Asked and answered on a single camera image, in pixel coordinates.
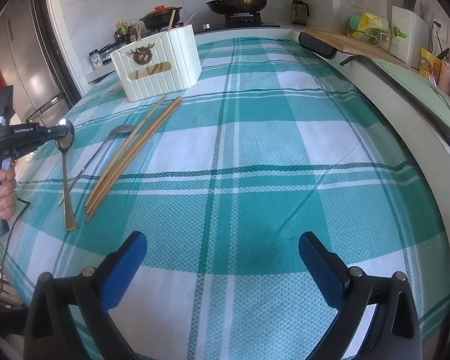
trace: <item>refrigerator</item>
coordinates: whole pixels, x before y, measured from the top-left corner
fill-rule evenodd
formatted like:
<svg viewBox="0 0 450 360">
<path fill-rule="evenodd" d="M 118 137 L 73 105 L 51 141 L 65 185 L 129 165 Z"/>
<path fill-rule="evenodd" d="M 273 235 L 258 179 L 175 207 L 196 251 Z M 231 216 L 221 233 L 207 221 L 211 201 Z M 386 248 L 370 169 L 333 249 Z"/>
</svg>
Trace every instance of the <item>refrigerator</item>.
<svg viewBox="0 0 450 360">
<path fill-rule="evenodd" d="M 54 126 L 80 99 L 57 47 L 46 0 L 9 0 L 0 15 L 0 77 L 22 123 Z"/>
</svg>

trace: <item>jar with white label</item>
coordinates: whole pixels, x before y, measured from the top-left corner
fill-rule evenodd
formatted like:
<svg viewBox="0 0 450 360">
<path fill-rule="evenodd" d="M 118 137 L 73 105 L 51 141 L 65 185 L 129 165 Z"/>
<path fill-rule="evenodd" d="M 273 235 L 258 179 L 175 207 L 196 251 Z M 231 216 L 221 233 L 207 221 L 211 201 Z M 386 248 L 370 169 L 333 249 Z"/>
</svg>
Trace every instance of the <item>jar with white label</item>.
<svg viewBox="0 0 450 360">
<path fill-rule="evenodd" d="M 97 49 L 89 52 L 88 56 L 90 57 L 90 61 L 91 64 L 94 66 L 94 69 L 98 69 L 103 66 L 102 59 L 100 58 L 100 54 L 98 53 Z"/>
</svg>

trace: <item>table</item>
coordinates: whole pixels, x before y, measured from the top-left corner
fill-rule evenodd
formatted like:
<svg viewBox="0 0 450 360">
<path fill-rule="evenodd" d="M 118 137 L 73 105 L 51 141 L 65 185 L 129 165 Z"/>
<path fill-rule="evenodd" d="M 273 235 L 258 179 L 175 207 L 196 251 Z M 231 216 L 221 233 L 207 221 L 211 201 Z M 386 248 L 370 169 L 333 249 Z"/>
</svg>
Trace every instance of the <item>table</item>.
<svg viewBox="0 0 450 360">
<path fill-rule="evenodd" d="M 347 265 L 406 273 L 424 340 L 450 311 L 450 251 L 425 179 L 389 123 L 349 81 L 293 40 L 199 46 L 203 72 L 90 223 L 83 204 L 117 139 L 75 185 L 66 233 L 60 154 L 42 146 L 18 182 L 31 207 L 5 270 L 25 302 L 43 271 L 97 266 L 134 230 L 148 254 L 110 315 L 152 359 L 303 359 L 335 316 L 298 254 L 312 230 Z M 129 103 L 112 73 L 69 113 L 78 173 L 108 132 L 157 99 Z M 0 254 L 7 236 L 0 240 Z M 99 358 L 77 310 L 85 346 Z M 365 328 L 346 357 L 353 355 Z"/>
</svg>

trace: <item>white box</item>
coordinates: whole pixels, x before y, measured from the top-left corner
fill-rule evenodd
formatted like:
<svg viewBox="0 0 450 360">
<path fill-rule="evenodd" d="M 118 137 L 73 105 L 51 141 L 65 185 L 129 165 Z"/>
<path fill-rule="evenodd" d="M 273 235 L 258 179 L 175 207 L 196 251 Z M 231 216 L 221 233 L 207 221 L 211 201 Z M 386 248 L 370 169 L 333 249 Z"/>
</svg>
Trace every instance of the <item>white box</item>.
<svg viewBox="0 0 450 360">
<path fill-rule="evenodd" d="M 151 61 L 138 64 L 129 53 L 149 44 L 154 44 L 150 48 Z M 147 36 L 115 50 L 111 57 L 132 102 L 188 89 L 202 73 L 191 25 Z"/>
<path fill-rule="evenodd" d="M 408 66 L 420 68 L 420 49 L 428 48 L 428 23 L 419 15 L 399 7 L 391 7 L 390 54 L 404 61 Z M 396 36 L 396 29 L 406 38 Z"/>
</svg>

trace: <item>spoon handle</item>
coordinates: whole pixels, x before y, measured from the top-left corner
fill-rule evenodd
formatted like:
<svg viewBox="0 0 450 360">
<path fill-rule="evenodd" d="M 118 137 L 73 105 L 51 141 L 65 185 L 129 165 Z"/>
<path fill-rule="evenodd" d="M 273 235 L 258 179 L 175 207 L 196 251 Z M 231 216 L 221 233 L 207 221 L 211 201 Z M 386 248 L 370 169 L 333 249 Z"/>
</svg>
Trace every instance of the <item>spoon handle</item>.
<svg viewBox="0 0 450 360">
<path fill-rule="evenodd" d="M 88 160 L 88 162 L 85 164 L 83 169 L 75 176 L 75 178 L 72 180 L 72 182 L 68 185 L 68 190 L 71 191 L 75 183 L 80 179 L 80 176 L 85 172 L 85 169 L 88 168 L 90 163 L 94 160 L 94 158 L 97 156 L 97 154 L 102 150 L 102 147 L 105 146 L 105 144 L 108 142 L 110 137 L 108 136 L 107 139 L 103 141 L 103 143 L 100 145 L 100 147 L 97 149 L 97 151 L 91 156 L 91 158 Z M 63 203 L 63 199 L 65 198 L 65 195 L 63 194 L 60 200 L 58 201 L 58 205 L 61 206 Z"/>
<path fill-rule="evenodd" d="M 73 216 L 72 202 L 70 200 L 70 188 L 67 179 L 67 152 L 62 153 L 63 195 L 65 197 L 65 230 L 75 230 L 77 225 Z"/>
</svg>

